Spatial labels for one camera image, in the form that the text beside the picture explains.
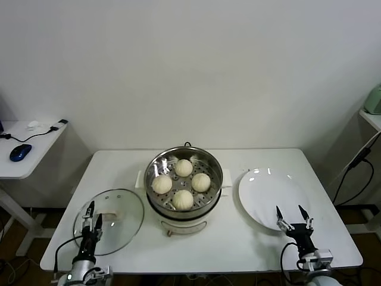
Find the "green appliance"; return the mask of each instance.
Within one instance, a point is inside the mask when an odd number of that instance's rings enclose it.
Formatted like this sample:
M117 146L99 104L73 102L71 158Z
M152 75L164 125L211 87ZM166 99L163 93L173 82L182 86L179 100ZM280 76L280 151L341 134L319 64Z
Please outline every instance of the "green appliance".
M369 93L364 108L370 114L381 115L381 84L377 85Z

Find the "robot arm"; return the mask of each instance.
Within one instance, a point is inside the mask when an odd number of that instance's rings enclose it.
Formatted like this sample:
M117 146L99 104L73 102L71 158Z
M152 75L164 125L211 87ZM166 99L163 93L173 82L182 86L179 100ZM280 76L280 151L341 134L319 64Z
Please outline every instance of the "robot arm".
M278 206L276 207L277 225L288 236L295 240L299 252L297 267L305 273L304 283L307 286L337 286L340 283L329 277L330 264L333 260L330 250L317 249L312 242L314 232L313 218L299 206L305 223L288 223L283 219Z
M58 280L58 286L111 285L113 272L110 266L95 267L95 247L102 237L102 215L98 216L94 226L94 208L95 203L92 201L82 217L82 241L78 254L73 259L71 271Z

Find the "glass pot lid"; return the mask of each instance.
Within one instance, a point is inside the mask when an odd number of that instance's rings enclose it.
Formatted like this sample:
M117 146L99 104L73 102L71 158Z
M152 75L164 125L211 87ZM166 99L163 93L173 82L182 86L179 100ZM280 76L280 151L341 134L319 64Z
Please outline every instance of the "glass pot lid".
M140 197L128 189L109 189L89 200L77 214L73 237L82 231L82 217L94 201L93 225L102 215L102 237L96 244L95 255L107 255L128 245L140 230L144 219L144 206ZM79 246L81 238L76 240Z

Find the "computer mouse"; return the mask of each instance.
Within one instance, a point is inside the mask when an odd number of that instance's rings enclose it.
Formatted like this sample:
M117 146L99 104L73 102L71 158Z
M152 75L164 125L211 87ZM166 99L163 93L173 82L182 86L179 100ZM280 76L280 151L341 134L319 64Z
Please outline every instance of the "computer mouse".
M23 144L15 147L10 154L10 160L13 162L21 161L32 149L32 145Z

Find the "white desk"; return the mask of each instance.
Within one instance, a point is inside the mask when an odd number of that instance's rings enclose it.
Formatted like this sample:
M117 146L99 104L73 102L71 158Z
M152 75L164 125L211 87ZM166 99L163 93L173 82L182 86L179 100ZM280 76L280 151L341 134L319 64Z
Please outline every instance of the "white desk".
M98 256L97 265L111 265L115 273L225 273L279 271L280 252L290 238L255 223L237 198L238 183L248 169L271 167L287 170L304 187L311 200L310 216L314 218L312 239L318 248L329 248L333 267L358 266L363 262L351 236L341 221L325 190L300 150L209 150L229 169L231 194L221 197L211 212L209 223L192 235L166 236L150 209L144 192L136 190L145 204L142 227L130 244L106 256ZM139 170L159 151L98 151L93 156L73 198L55 231L40 266L52 271L54 253L64 241L73 237L73 222L85 202L112 188L134 190ZM58 268L71 269L77 254L75 243L63 247ZM296 269L297 250L286 250L286 270Z
M2 122L4 133L10 133L12 136L24 140L29 136L39 133L45 133L55 122L42 122L40 127L33 131L26 129L29 122ZM66 126L46 135L37 136L28 140L24 144L32 145L32 150L25 156L22 161L12 162L10 160L10 152L14 147L21 145L14 139L0 138L0 179L24 179L28 177L36 166L40 163L46 152L50 149L57 138L62 134ZM14 219L17 219L29 231L25 236L20 247L16 251L16 256L25 256L34 238L51 238L54 229L43 229L40 223L45 218L44 214L37 215L34 220L30 217L5 191L4 187L0 187L0 206L5 209L12 218L4 227L6 232Z

